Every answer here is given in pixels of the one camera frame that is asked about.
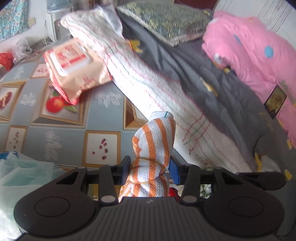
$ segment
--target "silver screw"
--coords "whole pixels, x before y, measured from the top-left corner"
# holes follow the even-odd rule
[[[187,203],[194,203],[197,201],[197,198],[195,196],[192,196],[192,195],[186,195],[182,198],[182,200],[184,202],[187,202]]]
[[[111,195],[105,195],[101,198],[101,201],[105,203],[111,203],[111,202],[114,202],[115,200],[116,198]]]

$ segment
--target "ribbed black surface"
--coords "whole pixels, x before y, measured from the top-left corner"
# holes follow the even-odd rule
[[[21,241],[50,240],[29,235]],[[178,204],[174,198],[124,198],[104,207],[84,230],[55,241],[277,241],[275,236],[242,239],[223,234],[210,226],[198,209]]]

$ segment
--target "gray bed sheet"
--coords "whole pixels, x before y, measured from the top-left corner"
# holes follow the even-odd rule
[[[178,80],[184,93],[192,98],[207,118],[238,146],[242,155],[267,155],[282,170],[296,177],[296,151],[287,145],[287,135],[272,119],[255,93],[233,72],[216,68],[201,48],[202,40],[169,46],[156,39],[132,18],[117,11],[123,36],[140,41],[138,55],[152,69]],[[201,77],[218,93],[215,97],[203,85]]]

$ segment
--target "blue dot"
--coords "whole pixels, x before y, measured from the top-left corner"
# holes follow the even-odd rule
[[[272,47],[270,47],[270,46],[267,46],[267,47],[265,48],[264,52],[265,52],[265,56],[266,56],[267,58],[272,58],[272,57],[274,56],[274,50],[273,50]]]
[[[237,40],[237,42],[238,42],[240,45],[242,44],[238,36],[233,35],[233,37]]]

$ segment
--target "teal floral fabric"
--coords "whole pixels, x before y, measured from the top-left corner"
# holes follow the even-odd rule
[[[172,46],[201,38],[211,20],[209,12],[181,4],[131,2],[118,10]]]
[[[0,11],[0,42],[29,29],[27,0],[12,0]]]

